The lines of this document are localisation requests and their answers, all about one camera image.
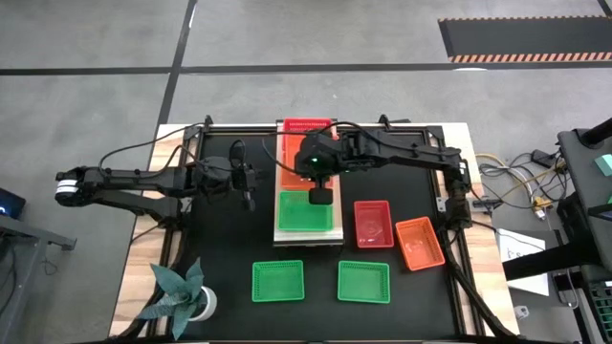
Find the white paper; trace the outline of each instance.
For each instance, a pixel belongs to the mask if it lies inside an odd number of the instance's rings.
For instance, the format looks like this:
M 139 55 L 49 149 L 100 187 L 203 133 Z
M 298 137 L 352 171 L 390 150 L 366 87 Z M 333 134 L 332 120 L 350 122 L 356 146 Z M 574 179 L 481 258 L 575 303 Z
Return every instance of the white paper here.
M 514 258 L 524 255 L 538 253 L 546 248 L 546 242 L 537 238 L 510 232 L 506 229 L 499 229 L 498 233 L 502 234 L 499 235 L 499 254 L 502 262 L 513 260 Z M 546 273 L 509 281 L 508 286 L 510 288 L 548 296 L 548 276 Z

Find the white pot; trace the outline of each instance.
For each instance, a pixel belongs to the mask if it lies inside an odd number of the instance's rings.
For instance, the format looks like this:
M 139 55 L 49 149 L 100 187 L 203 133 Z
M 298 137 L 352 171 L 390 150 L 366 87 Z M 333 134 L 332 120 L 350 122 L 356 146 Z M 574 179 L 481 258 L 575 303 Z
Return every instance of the white pot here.
M 202 292 L 207 297 L 207 306 L 201 313 L 190 317 L 189 321 L 204 321 L 210 318 L 214 314 L 214 310 L 217 309 L 217 295 L 214 291 L 209 287 L 202 286 Z

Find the potted plant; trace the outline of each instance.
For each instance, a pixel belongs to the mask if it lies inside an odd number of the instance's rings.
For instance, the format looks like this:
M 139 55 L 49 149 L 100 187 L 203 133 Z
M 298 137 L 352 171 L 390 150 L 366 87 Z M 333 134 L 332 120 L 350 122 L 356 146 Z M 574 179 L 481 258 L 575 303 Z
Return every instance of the potted plant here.
M 177 340 L 188 321 L 202 321 L 210 318 L 217 308 L 217 295 L 204 287 L 204 274 L 200 258 L 189 268 L 185 279 L 171 269 L 151 264 L 157 284 L 165 291 L 164 297 L 155 305 L 145 307 L 139 319 L 156 319 L 173 316 L 172 334 Z

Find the black mat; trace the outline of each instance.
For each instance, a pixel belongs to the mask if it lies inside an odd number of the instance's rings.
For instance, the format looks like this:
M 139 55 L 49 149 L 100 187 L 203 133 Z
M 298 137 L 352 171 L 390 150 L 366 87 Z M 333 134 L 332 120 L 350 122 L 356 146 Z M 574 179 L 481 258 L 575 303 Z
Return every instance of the black mat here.
M 443 19 L 439 24 L 453 62 L 604 60 L 612 52 L 612 20 L 604 16 Z
M 206 155 L 227 155 L 237 137 L 215 137 L 205 143 Z M 261 149 L 261 138 L 242 137 L 248 161 L 273 171 Z M 405 136 L 422 141 L 421 136 Z M 268 138 L 274 151 L 275 138 Z M 433 216 L 430 172 L 387 166 L 341 177 L 345 246 L 273 248 L 272 175 L 257 190 L 253 213 L 239 209 L 230 194 L 209 206 L 193 203 L 195 230 L 188 237 L 202 257 L 205 285 L 215 290 L 218 306 L 205 322 L 189 323 L 183 339 L 200 340 L 372 340 L 443 339 L 456 334 L 446 267 L 409 272 L 397 245 L 391 249 L 359 250 L 355 243 L 353 202 L 387 199 L 392 221 Z M 253 262 L 301 259 L 306 297 L 303 301 L 253 303 Z M 337 299 L 338 261 L 385 262 L 391 272 L 388 305 L 340 302 Z

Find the floor mat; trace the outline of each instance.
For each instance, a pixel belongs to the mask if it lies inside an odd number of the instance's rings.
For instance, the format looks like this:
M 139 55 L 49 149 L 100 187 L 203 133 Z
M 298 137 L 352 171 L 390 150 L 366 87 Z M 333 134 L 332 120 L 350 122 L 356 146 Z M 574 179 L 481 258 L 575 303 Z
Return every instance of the floor mat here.
M 451 62 L 554 62 L 612 59 L 607 16 L 443 18 Z

